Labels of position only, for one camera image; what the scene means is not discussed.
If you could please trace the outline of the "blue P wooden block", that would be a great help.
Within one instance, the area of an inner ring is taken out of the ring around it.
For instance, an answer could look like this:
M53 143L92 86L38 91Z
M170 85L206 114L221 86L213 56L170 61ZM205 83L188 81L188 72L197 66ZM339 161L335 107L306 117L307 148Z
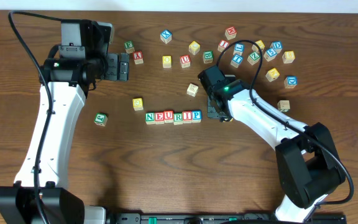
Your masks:
M200 110L194 110L191 112L191 118L193 123L200 123L202 120L202 112Z

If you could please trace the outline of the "green R wooden block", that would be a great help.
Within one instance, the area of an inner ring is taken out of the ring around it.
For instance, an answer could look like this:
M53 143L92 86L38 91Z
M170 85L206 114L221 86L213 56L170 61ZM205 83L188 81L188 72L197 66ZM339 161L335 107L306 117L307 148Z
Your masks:
M174 114L173 114L173 124L174 124L174 125L183 124L183 116L182 116L182 113L174 113Z

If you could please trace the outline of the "red E wooden block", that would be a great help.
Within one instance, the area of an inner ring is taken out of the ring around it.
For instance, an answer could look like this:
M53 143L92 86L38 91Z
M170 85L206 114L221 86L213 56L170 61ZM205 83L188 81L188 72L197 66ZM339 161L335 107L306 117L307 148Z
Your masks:
M155 112L154 116L155 116L155 124L165 123L163 112Z

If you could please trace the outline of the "green N wooden block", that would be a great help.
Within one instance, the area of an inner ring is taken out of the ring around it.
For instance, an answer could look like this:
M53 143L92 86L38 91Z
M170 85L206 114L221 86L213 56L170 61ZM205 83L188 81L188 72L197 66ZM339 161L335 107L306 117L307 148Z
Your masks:
M155 124L155 113L146 113L145 114L145 122L146 124Z

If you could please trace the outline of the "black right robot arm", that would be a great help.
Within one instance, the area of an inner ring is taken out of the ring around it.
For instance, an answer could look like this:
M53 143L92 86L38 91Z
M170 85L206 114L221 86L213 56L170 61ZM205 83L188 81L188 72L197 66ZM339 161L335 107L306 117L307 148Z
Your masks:
M326 205L325 198L350 180L328 128L294 120L261 99L251 85L226 77L203 81L221 120L232 118L257 133L275 150L284 199L275 211L279 221L307 222Z

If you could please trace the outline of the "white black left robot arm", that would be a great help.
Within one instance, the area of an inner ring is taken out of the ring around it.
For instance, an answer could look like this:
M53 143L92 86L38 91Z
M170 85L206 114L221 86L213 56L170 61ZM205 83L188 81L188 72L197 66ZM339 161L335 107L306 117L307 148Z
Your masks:
M32 140L13 185L0 186L0 214L6 223L114 223L106 208L86 206L68 191L68 162L90 83L126 81L129 55L49 57L41 70L46 84Z

